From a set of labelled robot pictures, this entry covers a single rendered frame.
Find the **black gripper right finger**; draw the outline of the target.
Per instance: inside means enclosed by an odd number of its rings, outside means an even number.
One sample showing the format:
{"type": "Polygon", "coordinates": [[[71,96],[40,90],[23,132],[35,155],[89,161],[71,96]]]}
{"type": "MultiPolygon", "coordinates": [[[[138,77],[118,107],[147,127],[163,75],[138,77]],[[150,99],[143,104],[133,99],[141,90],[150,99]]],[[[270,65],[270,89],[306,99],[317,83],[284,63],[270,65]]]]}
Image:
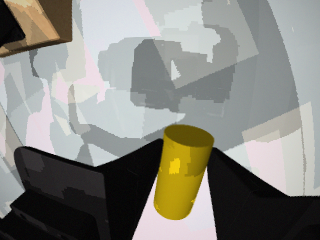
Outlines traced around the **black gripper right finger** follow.
{"type": "Polygon", "coordinates": [[[292,240],[320,224],[320,196],[288,196],[212,147],[207,179],[216,240],[292,240]]]}

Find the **yellow cylinder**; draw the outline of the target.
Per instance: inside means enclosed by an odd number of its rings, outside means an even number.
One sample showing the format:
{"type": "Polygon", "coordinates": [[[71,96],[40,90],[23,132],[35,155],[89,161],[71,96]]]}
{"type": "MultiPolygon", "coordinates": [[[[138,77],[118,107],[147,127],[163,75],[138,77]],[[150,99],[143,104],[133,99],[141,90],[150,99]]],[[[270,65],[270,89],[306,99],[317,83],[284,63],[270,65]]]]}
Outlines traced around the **yellow cylinder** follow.
{"type": "Polygon", "coordinates": [[[153,205],[161,217],[183,220],[192,211],[215,139],[189,125],[169,125],[163,132],[160,171],[153,205]]]}

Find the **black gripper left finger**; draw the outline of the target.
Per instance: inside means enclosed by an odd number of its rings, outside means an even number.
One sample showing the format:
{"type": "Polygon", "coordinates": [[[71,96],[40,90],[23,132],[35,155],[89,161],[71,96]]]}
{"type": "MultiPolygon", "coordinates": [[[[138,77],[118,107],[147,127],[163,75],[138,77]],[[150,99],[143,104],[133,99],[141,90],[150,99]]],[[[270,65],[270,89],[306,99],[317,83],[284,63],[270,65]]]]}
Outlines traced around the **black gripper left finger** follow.
{"type": "Polygon", "coordinates": [[[161,149],[157,139],[93,167],[25,145],[13,161],[25,189],[96,217],[100,240],[132,240],[160,171],[161,149]]]}

